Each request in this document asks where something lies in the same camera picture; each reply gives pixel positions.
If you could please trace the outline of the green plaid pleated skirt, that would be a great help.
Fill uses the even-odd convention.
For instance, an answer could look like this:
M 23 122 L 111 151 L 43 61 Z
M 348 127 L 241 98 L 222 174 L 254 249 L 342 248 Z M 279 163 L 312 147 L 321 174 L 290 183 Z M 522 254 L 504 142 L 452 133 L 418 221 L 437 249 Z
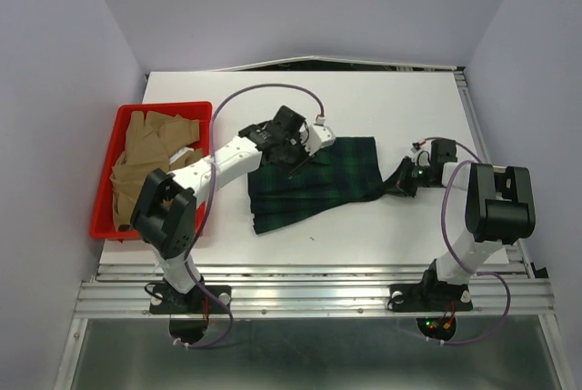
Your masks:
M 266 165 L 249 174 L 247 182 L 258 235 L 384 194 L 373 137 L 338 137 L 292 177 L 277 165 Z

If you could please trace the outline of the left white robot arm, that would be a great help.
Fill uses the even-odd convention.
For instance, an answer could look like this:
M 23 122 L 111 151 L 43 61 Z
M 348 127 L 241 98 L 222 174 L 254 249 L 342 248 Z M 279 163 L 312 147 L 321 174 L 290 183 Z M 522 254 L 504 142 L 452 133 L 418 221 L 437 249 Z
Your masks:
M 166 286 L 146 291 L 158 301 L 171 300 L 181 311 L 196 310 L 210 296 L 191 256 L 198 208 L 204 205 L 208 215 L 218 190 L 264 165 L 280 165 L 292 175 L 334 141 L 323 117 L 308 125 L 303 116 L 283 105 L 272 119 L 243 128 L 194 164 L 148 174 L 130 225 L 154 248 Z

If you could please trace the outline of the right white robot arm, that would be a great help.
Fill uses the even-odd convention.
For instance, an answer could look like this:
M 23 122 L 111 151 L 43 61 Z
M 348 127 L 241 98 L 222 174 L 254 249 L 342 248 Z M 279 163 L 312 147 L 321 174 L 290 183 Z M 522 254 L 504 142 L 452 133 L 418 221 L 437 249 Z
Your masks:
M 536 212 L 530 173 L 525 167 L 495 166 L 477 155 L 457 158 L 459 142 L 429 137 L 413 145 L 383 183 L 387 195 L 413 197 L 421 187 L 453 188 L 466 193 L 465 227 L 456 241 L 447 239 L 446 252 L 435 259 L 417 284 L 389 287 L 394 312 L 453 312 L 472 310 L 469 281 L 479 267 L 505 245 L 530 237 Z

